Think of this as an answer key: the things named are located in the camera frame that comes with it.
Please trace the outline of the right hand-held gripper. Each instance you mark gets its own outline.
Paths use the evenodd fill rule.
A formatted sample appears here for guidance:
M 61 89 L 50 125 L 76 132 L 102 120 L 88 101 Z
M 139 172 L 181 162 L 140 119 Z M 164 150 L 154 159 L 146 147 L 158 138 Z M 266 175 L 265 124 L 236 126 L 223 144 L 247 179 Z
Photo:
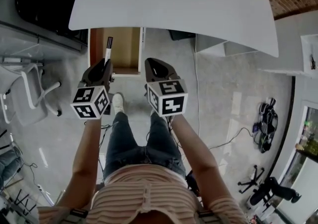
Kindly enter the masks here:
M 184 114 L 188 91 L 185 80 L 170 64 L 155 58 L 145 60 L 146 96 L 160 117 Z

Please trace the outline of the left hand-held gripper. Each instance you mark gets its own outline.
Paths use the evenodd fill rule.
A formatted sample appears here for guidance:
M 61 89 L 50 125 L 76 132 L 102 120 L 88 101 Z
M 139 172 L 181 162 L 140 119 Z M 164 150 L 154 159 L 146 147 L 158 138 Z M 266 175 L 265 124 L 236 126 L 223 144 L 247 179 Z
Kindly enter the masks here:
M 101 59 L 82 75 L 71 107 L 81 120 L 96 120 L 110 114 L 112 95 L 108 94 L 113 82 L 111 60 Z

